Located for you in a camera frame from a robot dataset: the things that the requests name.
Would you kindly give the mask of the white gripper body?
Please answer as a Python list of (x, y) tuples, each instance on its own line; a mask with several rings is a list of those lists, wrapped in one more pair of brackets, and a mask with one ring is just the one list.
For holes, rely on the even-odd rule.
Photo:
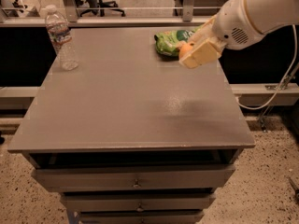
[(264, 38), (249, 18), (247, 0), (227, 1), (216, 15), (212, 31), (227, 49), (233, 50), (247, 48)]

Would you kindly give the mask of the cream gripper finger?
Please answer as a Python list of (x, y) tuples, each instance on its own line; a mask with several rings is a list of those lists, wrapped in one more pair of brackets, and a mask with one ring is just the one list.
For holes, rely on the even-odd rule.
[(212, 31), (214, 24), (214, 18), (211, 18), (206, 23), (201, 25), (196, 32), (188, 39), (189, 42), (193, 43), (204, 43), (205, 41), (215, 41), (215, 34)]
[(179, 63), (187, 68), (193, 69), (200, 65), (217, 61), (223, 52), (223, 43), (215, 40), (204, 43), (194, 43), (190, 55), (185, 59), (179, 59)]

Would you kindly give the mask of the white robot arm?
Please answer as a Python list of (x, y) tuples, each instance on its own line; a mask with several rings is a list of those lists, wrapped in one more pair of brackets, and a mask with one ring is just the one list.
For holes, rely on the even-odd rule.
[(179, 62), (195, 68), (241, 50), (267, 34), (299, 22), (299, 0), (229, 0), (204, 23), (179, 52)]

